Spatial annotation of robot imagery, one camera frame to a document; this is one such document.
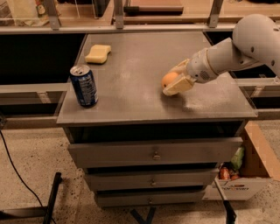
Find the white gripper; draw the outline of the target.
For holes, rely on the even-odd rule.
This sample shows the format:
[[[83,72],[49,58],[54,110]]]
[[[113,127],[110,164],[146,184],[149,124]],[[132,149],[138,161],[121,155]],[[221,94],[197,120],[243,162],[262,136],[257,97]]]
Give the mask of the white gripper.
[[[207,83],[218,77],[208,62],[207,48],[196,52],[190,59],[178,63],[170,70],[170,73],[172,72],[177,73],[178,77],[163,88],[163,93],[167,96],[180,94],[191,89],[195,80],[198,83]]]

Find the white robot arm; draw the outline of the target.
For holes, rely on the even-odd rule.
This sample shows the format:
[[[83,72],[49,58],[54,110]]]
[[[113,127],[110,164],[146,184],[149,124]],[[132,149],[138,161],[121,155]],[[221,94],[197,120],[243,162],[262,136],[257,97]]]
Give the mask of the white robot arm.
[[[280,29],[269,17],[242,18],[232,36],[196,52],[172,68],[162,79],[167,96],[184,93],[195,83],[207,83],[228,71],[265,65],[280,78]]]

